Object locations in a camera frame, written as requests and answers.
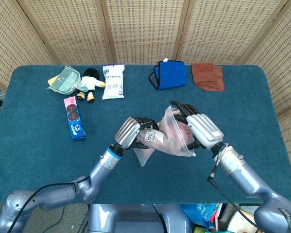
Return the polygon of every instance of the stuffed doll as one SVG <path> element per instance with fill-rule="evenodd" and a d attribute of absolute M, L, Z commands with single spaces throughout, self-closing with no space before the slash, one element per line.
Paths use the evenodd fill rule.
<path fill-rule="evenodd" d="M 87 94 L 87 101 L 88 102 L 94 102 L 95 98 L 93 96 L 93 93 L 95 91 L 95 87 L 105 87 L 105 83 L 102 81 L 99 81 L 99 72 L 94 68 L 88 68 L 84 71 L 81 84 L 85 85 L 88 88 L 88 91 L 86 93 L 79 92 L 77 94 L 77 99 L 84 100 L 85 95 Z"/>

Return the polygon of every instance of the ziplock bag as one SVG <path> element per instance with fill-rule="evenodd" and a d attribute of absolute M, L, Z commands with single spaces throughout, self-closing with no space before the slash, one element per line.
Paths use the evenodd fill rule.
<path fill-rule="evenodd" d="M 180 111 L 169 106 L 158 123 L 159 131 L 144 129 L 139 132 L 137 141 L 150 147 L 149 149 L 134 148 L 141 166 L 145 165 L 154 150 L 177 156 L 196 156 L 193 150 L 189 151 L 187 148 L 187 144 L 193 142 L 192 132 L 186 124 L 177 122 L 174 114 L 180 114 Z"/>

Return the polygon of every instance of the blue table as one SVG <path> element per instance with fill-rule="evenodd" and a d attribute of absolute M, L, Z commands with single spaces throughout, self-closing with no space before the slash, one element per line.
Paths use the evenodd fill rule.
<path fill-rule="evenodd" d="M 88 66 L 74 66 L 81 74 Z M 101 66 L 97 68 L 101 76 Z M 251 167 L 279 194 L 291 199 L 291 166 L 275 115 L 266 77 L 257 66 L 223 66 L 225 92 L 195 87 L 191 67 L 188 84 L 155 90 L 148 81 L 154 66 L 126 66 L 123 99 L 102 100 L 96 88 L 93 104 L 78 102 L 86 140 L 70 136 L 63 99 L 46 90 L 47 79 L 63 66 L 22 66 L 12 75 L 0 114 L 0 202 L 19 189 L 87 176 L 127 117 L 159 121 L 170 100 L 193 104 L 208 115 Z M 133 150 L 102 185 L 95 203 L 227 202 L 207 181 L 211 152 L 177 157 L 155 151 L 141 167 Z M 217 183 L 234 202 L 246 198 L 219 169 Z"/>

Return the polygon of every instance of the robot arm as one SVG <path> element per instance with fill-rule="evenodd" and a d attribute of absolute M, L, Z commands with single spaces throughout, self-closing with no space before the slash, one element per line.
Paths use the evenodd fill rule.
<path fill-rule="evenodd" d="M 291 232 L 291 202 L 274 192 L 245 162 L 232 146 L 224 144 L 223 133 L 204 114 L 200 114 L 193 106 L 172 101 L 182 115 L 175 118 L 186 123 L 195 137 L 195 142 L 188 145 L 191 149 L 203 147 L 213 152 L 213 158 L 225 173 L 241 189 L 247 197 L 263 200 L 263 204 L 255 211 L 256 224 L 267 233 Z M 218 154 L 224 148 L 222 157 Z"/>
<path fill-rule="evenodd" d="M 64 187 L 38 192 L 26 204 L 12 229 L 10 229 L 11 225 L 21 208 L 35 191 L 21 190 L 11 193 L 0 214 L 0 233 L 22 232 L 33 210 L 38 206 L 44 210 L 51 210 L 69 205 L 73 203 L 76 194 L 79 194 L 85 203 L 92 202 L 108 174 L 122 158 L 123 151 L 130 147 L 139 146 L 136 144 L 135 139 L 140 130 L 148 127 L 158 129 L 157 124 L 151 119 L 129 117 L 117 132 L 115 136 L 116 143 L 111 144 L 104 154 L 100 156 L 88 179 L 79 177 Z"/>

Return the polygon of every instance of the brown cloth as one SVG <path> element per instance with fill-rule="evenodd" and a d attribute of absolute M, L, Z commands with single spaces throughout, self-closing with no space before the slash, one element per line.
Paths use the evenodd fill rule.
<path fill-rule="evenodd" d="M 205 91 L 224 91 L 222 67 L 212 63 L 193 63 L 192 75 L 195 86 Z"/>

